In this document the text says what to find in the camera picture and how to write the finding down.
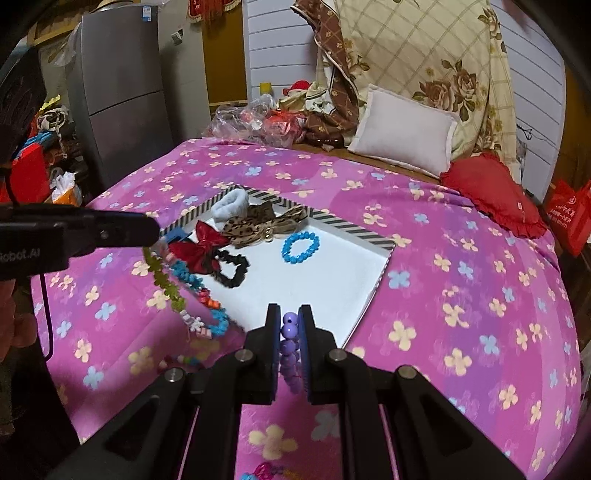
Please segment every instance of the red fabric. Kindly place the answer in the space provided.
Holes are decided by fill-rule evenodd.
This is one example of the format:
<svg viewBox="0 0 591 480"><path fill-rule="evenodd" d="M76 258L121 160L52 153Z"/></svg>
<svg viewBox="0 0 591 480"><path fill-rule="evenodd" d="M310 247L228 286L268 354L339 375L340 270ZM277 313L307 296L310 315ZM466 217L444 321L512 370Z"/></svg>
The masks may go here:
<svg viewBox="0 0 591 480"><path fill-rule="evenodd" d="M494 153L456 160L441 174L441 183L469 198L479 211L515 236L538 238L546 232L537 207Z"/></svg>
<svg viewBox="0 0 591 480"><path fill-rule="evenodd" d="M19 157L12 162L10 186L20 203L42 203L49 197L49 180L43 160L43 149L39 144L23 148ZM10 198L6 185L0 190L0 203L8 203Z"/></svg>
<svg viewBox="0 0 591 480"><path fill-rule="evenodd" d="M578 192L559 180L546 212L560 245L579 255L591 234L591 180Z"/></svg>
<svg viewBox="0 0 591 480"><path fill-rule="evenodd" d="M220 271L220 264L213 257L213 251L230 244L230 240L215 228L201 220L197 221L195 234L198 243L192 241L172 242L168 249L180 260L187 263L191 273L208 275Z"/></svg>

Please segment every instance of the pink floral bedsheet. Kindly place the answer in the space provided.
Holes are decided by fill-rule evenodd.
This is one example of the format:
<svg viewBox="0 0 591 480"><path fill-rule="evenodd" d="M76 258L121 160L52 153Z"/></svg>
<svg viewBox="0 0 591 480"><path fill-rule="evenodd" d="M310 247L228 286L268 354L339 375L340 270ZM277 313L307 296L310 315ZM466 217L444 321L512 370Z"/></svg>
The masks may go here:
<svg viewBox="0 0 591 480"><path fill-rule="evenodd" d="M392 237L387 274L348 350L375 367L415 365L529 479L545 477L574 435L580 393L576 332L549 232L514 238L456 192L401 174L213 140L179 145L93 206L149 212L166 226L233 183ZM242 342L237 329L221 342L188 340L139 249L72 259L47 281L56 343L48 365L81 439L148 385L165 355L211 365ZM34 298L46 347L38 280ZM209 315L196 301L190 307ZM339 479L335 415L280 381L274 405L243 409L236 478L270 460L305 479Z"/></svg>

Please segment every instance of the black cable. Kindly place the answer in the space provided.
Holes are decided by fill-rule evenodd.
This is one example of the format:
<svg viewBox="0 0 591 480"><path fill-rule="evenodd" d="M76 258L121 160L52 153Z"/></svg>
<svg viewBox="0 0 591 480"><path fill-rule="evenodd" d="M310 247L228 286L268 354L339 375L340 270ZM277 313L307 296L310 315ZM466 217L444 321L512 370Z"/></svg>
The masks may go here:
<svg viewBox="0 0 591 480"><path fill-rule="evenodd" d="M49 338L49 353L43 358L47 362L53 356L53 327L51 326L51 316L49 315L49 300L47 298L47 285L45 285L45 275L39 275L41 281L41 294L43 295L43 309L45 310L45 321L47 323L47 336Z"/></svg>
<svg viewBox="0 0 591 480"><path fill-rule="evenodd" d="M18 206L18 200L12 191L12 186L10 185L10 174L12 170L10 168L0 168L0 175L4 176L4 185L6 185L6 191L8 193L8 198L14 206Z"/></svg>

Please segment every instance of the blue beads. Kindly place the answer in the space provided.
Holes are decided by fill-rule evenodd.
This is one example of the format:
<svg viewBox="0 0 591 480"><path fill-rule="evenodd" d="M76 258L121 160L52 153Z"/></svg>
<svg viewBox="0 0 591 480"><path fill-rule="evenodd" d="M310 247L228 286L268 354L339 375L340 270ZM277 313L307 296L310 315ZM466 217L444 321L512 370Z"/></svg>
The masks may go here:
<svg viewBox="0 0 591 480"><path fill-rule="evenodd" d="M294 257L290 254L291 247L293 244L298 240L312 240L312 244L308 247L308 249L300 253L298 256ZM320 238L314 232L297 232L292 233L289 237L285 239L283 243L283 248L281 249L281 256L286 263L290 263L295 265L297 263L302 263L304 260L309 259L318 249L320 248Z"/></svg>

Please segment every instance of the red plastic bag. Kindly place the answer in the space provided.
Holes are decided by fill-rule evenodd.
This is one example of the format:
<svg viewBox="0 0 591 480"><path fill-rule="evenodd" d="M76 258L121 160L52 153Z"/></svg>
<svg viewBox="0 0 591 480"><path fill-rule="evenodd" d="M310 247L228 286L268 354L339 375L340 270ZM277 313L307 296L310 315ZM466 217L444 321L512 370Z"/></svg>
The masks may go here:
<svg viewBox="0 0 591 480"><path fill-rule="evenodd" d="M546 212L560 244L579 255L591 234L591 180L578 192L559 180Z"/></svg>

